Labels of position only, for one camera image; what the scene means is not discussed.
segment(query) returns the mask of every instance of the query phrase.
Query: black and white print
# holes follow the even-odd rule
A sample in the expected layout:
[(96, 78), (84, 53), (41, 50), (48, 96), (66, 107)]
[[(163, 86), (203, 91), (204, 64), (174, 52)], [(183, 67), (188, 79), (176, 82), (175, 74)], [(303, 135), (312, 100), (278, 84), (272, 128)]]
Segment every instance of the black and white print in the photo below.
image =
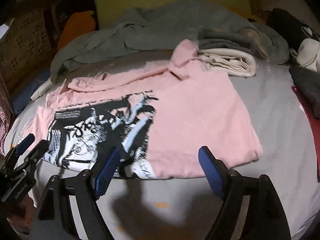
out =
[(56, 111), (48, 130), (49, 151), (44, 159), (59, 167), (90, 169), (107, 144), (117, 147), (122, 169), (115, 177), (155, 179), (147, 160), (148, 131), (158, 98), (152, 91), (133, 93), (119, 99), (70, 105)]

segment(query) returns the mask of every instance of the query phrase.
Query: red checkered cloth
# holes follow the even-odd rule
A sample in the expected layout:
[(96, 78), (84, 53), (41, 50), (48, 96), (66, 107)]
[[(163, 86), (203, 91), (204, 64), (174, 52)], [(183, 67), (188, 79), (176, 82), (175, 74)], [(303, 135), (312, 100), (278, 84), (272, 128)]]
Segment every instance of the red checkered cloth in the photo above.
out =
[(0, 155), (4, 155), (4, 140), (9, 132), (12, 117), (9, 92), (0, 74)]

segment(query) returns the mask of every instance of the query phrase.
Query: bed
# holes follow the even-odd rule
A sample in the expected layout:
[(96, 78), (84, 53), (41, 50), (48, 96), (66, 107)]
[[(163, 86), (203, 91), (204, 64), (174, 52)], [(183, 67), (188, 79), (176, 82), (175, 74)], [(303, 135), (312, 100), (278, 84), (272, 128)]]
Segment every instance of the bed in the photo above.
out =
[[(124, 72), (140, 68), (147, 61), (170, 59), (171, 51), (139, 52), (100, 63), (86, 64), (60, 78), (94, 76), (99, 71)], [(292, 239), (299, 239), (320, 209), (320, 185), (313, 135), (302, 107), (291, 90), (288, 67), (257, 60), (252, 78), (230, 77), (250, 114), (252, 125), (263, 146), (263, 156), (235, 169), (243, 176), (270, 176), (282, 201)], [(45, 96), (30, 103), (16, 119), (5, 141), (5, 152), (22, 139)], [(37, 184), (31, 195), (37, 203), (53, 174), (62, 177), (75, 171), (58, 168), (46, 161), (38, 164)], [(115, 239), (203, 239), (209, 231), (221, 202), (206, 178), (141, 180), (113, 179), (107, 194), (98, 200), (101, 214)], [(76, 226), (86, 239), (75, 199), (71, 199)], [(242, 217), (248, 200), (244, 200)], [(241, 221), (234, 239), (241, 232)]]

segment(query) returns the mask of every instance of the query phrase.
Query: orange pillow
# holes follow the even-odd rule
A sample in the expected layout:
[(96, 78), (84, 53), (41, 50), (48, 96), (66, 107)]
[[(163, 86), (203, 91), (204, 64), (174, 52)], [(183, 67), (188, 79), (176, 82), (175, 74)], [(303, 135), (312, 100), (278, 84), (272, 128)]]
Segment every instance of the orange pillow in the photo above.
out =
[(85, 33), (92, 32), (96, 28), (96, 22), (89, 12), (78, 12), (70, 16), (67, 21), (60, 39), (58, 41), (57, 50), (66, 46), (70, 41)]

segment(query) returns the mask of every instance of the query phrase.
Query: folded cloth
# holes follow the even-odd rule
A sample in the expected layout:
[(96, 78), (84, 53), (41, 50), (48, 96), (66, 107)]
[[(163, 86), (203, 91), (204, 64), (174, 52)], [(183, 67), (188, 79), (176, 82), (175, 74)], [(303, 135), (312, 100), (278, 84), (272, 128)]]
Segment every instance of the folded cloth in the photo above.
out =
[(312, 105), (314, 116), (320, 118), (320, 73), (296, 65), (291, 66), (289, 72), (293, 84)]
[(170, 61), (65, 81), (38, 108), (28, 133), (35, 143), (50, 140), (46, 161), (75, 171), (90, 169), (98, 154), (116, 146), (121, 164), (115, 177), (202, 177), (202, 145), (229, 168), (262, 154), (226, 71), (206, 71), (189, 40)]
[(231, 76), (252, 77), (256, 74), (256, 61), (253, 56), (235, 49), (200, 49), (199, 59), (206, 66), (227, 70)]
[(227, 33), (220, 30), (203, 29), (199, 34), (199, 49), (226, 48), (237, 49), (254, 55), (257, 53), (255, 41), (239, 33)]

